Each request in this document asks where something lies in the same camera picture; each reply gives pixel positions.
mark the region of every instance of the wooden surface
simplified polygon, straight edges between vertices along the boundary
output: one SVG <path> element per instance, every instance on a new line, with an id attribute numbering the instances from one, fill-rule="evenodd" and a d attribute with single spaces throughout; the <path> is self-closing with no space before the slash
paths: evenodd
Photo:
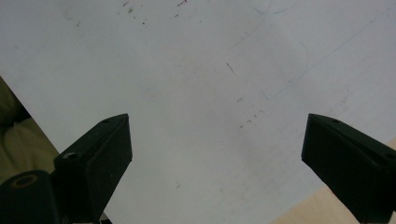
<path id="1" fill-rule="evenodd" d="M 396 149 L 396 138 L 388 146 Z M 293 206 L 271 224 L 358 224 L 356 218 L 328 187 L 324 187 L 313 195 Z M 389 224 L 396 224 L 393 213 Z"/>
<path id="2" fill-rule="evenodd" d="M 129 114 L 114 223 L 268 223 L 322 187 L 308 113 L 396 133 L 394 24 L 394 0 L 2 0 L 0 74 L 59 151 Z"/>

